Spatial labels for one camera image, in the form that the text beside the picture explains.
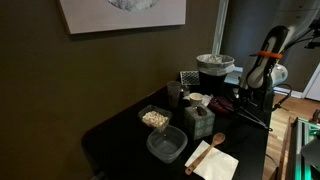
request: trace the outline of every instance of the small bowl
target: small bowl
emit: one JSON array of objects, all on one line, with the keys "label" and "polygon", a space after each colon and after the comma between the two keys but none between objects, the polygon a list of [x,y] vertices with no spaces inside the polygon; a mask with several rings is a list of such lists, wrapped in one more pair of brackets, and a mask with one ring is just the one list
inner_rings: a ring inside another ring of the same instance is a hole
[{"label": "small bowl", "polygon": [[148,150],[164,163],[172,163],[183,151],[188,138],[180,129],[168,125],[159,132],[154,130],[147,139]]},{"label": "small bowl", "polygon": [[[153,124],[150,124],[150,123],[146,123],[143,121],[143,116],[148,113],[148,112],[151,112],[151,111],[155,111],[159,114],[161,114],[162,116],[165,116],[167,117],[168,119],[159,127],[153,125]],[[151,128],[154,128],[154,129],[157,129],[158,131],[163,131],[169,124],[169,121],[170,119],[172,118],[172,113],[170,111],[167,111],[167,110],[164,110],[164,109],[161,109],[161,108],[158,108],[157,106],[153,106],[153,105],[148,105],[147,107],[145,107],[144,109],[142,109],[139,113],[138,113],[138,117],[140,118],[141,122],[143,124],[145,124],[146,126],[148,127],[151,127]]]}]

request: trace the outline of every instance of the wooden floor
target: wooden floor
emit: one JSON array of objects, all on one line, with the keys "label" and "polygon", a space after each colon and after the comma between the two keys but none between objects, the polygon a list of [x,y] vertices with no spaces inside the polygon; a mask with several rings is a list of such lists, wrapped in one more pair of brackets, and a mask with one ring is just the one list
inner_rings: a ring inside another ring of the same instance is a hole
[{"label": "wooden floor", "polygon": [[[278,103],[283,97],[284,95],[276,94],[274,103]],[[273,128],[273,132],[269,133],[267,146],[267,154],[274,159],[277,165],[280,162],[281,150],[289,117],[309,119],[312,117],[315,109],[320,109],[320,102],[290,97],[282,104],[282,106],[289,111],[278,109],[272,113],[270,127]],[[270,179],[276,167],[275,163],[266,156],[263,180]]]}]

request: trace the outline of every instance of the wooden spoon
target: wooden spoon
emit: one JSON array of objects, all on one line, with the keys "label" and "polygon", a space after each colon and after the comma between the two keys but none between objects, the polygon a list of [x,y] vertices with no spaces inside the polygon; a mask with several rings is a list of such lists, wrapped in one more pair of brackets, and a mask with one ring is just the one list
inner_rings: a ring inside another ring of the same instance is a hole
[{"label": "wooden spoon", "polygon": [[224,140],[225,140],[226,136],[223,133],[217,133],[213,136],[212,139],[212,143],[211,145],[203,151],[202,154],[200,154],[200,156],[195,159],[185,170],[187,175],[190,175],[194,169],[196,169],[196,167],[201,163],[201,161],[206,157],[206,155],[210,152],[210,150],[216,146],[221,144]]}]

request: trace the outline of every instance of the framed picture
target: framed picture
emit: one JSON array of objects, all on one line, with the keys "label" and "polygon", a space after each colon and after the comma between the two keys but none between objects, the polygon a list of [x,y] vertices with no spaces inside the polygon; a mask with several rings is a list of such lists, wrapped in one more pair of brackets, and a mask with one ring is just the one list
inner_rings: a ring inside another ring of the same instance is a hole
[{"label": "framed picture", "polygon": [[185,24],[186,0],[58,0],[70,34]]}]

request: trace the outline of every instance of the black table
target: black table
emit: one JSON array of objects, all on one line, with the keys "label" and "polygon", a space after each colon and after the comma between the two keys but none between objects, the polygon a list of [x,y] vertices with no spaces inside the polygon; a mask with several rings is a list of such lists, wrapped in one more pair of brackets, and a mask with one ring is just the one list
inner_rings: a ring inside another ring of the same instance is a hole
[{"label": "black table", "polygon": [[[140,102],[125,109],[114,117],[89,130],[82,138],[82,145],[89,159],[102,170],[110,180],[114,179],[202,179],[196,174],[184,173],[185,162],[202,140],[209,144],[212,136],[193,140],[188,133],[188,144],[171,164],[165,164],[152,155],[146,140],[152,129],[144,126],[137,113],[147,105],[170,110],[173,118],[170,124],[186,132],[184,108],[188,102],[181,100],[177,109],[168,107],[166,88],[149,95]],[[268,95],[266,107],[272,107],[273,93]],[[257,107],[248,110],[269,126],[271,113]],[[268,131],[244,118],[230,118],[216,115],[213,134],[223,132],[226,140],[217,148],[239,160],[233,179],[262,179]]]}]

